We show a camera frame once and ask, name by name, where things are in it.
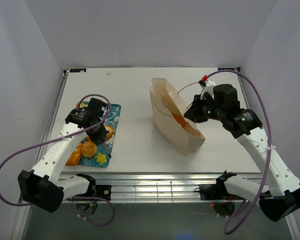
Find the teal patterned tray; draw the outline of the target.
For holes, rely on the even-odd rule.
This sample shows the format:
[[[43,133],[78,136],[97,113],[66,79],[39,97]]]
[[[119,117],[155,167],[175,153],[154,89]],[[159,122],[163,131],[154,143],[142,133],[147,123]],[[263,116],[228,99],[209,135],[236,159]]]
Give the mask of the teal patterned tray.
[[[104,126],[108,125],[114,129],[114,134],[112,135],[112,137],[109,140],[105,141],[111,151],[111,154],[115,143],[116,131],[120,120],[121,109],[122,107],[120,104],[112,103],[110,113],[103,123]],[[85,142],[87,142],[87,140],[84,138],[80,143],[83,144]],[[95,168],[106,168],[109,165],[111,159],[109,158],[104,146],[102,144],[95,145],[97,146],[96,154],[91,158],[86,158],[82,155],[78,165]]]

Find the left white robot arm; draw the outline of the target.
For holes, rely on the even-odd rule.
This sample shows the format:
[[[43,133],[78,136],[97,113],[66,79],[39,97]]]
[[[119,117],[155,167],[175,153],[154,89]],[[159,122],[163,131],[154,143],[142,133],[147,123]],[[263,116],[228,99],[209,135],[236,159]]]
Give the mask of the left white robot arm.
[[[49,213],[55,212],[64,200],[75,196],[90,200],[96,195],[96,180],[78,173],[68,179],[60,174],[71,154],[85,137],[93,143],[106,140],[105,118],[111,105],[107,99],[91,98],[88,105],[73,109],[65,118],[60,139],[47,150],[30,171],[18,175],[22,199]]]

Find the small round scored roll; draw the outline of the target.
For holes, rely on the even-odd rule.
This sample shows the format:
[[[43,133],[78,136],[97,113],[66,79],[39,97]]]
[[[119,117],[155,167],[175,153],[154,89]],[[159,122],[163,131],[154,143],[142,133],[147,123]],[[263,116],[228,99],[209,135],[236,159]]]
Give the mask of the small round scored roll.
[[[98,151],[98,147],[92,141],[86,141],[81,146],[81,154],[85,158],[92,158]]]

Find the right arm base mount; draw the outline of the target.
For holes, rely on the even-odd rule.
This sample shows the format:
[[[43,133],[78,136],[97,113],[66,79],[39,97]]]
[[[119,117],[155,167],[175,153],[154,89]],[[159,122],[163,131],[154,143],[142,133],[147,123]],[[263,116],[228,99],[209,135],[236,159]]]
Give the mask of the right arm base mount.
[[[200,184],[199,187],[194,189],[194,192],[200,194],[201,200],[226,200],[227,203],[231,203],[235,199],[240,199],[240,197],[227,192],[225,181],[236,175],[234,172],[225,170],[222,175],[216,178],[216,183]]]

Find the round orange sugared bun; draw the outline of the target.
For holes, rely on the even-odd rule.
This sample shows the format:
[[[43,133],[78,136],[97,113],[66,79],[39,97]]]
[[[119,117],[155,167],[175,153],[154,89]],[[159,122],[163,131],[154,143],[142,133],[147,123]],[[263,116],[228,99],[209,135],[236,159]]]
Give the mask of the round orange sugared bun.
[[[172,116],[183,129],[186,127],[187,122],[183,117],[181,117],[175,113],[173,113]]]

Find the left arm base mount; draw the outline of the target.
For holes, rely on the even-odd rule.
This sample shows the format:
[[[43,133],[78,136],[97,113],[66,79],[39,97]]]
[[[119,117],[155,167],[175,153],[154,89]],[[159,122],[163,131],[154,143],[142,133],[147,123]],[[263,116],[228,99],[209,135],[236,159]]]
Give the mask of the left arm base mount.
[[[111,200],[112,186],[109,184],[97,184],[92,187],[90,193],[79,194],[71,197],[71,199],[88,200],[95,201],[96,198],[105,199],[107,201]]]

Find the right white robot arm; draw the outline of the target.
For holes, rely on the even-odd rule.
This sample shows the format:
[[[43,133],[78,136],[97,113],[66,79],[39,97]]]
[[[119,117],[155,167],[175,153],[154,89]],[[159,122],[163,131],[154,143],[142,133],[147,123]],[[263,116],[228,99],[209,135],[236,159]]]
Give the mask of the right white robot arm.
[[[273,222],[300,209],[300,179],[279,156],[274,146],[268,146],[263,124],[251,109],[241,107],[236,88],[231,84],[202,83],[202,92],[194,96],[184,117],[194,123],[208,120],[221,122],[222,127],[248,152],[266,178],[266,186],[224,172],[216,179],[216,194],[227,199],[230,195],[253,201],[261,190],[256,204]]]

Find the metal serving tongs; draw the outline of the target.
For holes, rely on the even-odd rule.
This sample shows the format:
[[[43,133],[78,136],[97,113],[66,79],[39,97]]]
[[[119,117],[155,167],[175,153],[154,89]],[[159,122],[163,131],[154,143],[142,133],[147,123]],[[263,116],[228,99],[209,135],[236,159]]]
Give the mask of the metal serving tongs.
[[[108,154],[108,157],[111,159],[111,158],[112,158],[111,151],[110,151],[110,149],[108,148],[106,142],[103,141],[103,142],[102,142],[102,145],[104,146],[104,148],[105,148],[105,150],[106,150],[106,152],[107,152],[107,154]]]

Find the brown paper bag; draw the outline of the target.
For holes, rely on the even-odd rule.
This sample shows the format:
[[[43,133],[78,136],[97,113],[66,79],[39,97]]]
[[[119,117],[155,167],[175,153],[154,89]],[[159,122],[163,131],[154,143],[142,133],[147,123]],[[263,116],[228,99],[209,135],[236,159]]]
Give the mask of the brown paper bag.
[[[183,155],[197,151],[206,138],[196,124],[185,119],[185,101],[166,78],[152,78],[149,90],[153,122],[161,134]]]

